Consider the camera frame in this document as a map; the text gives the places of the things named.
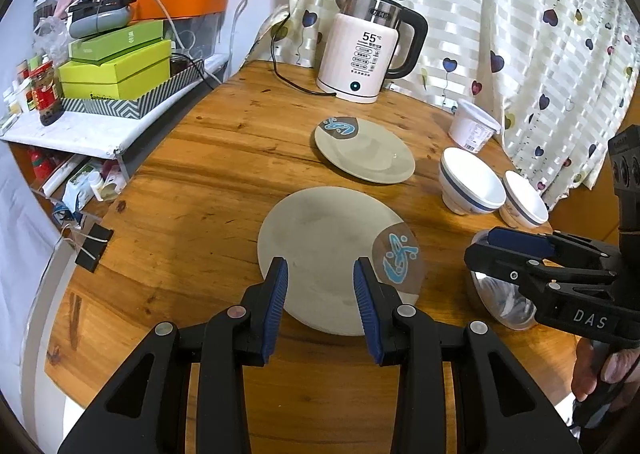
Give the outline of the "right hand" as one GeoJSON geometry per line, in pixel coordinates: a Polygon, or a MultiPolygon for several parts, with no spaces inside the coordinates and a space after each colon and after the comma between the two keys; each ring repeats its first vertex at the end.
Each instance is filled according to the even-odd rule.
{"type": "Polygon", "coordinates": [[[626,408],[634,400],[639,389],[639,350],[624,349],[612,353],[597,370],[591,368],[593,358],[594,350],[591,341],[580,338],[576,346],[576,362],[570,384],[575,398],[579,402],[584,401],[596,390],[598,380],[607,384],[618,384],[628,375],[622,391],[611,403],[610,412],[626,408]]]}

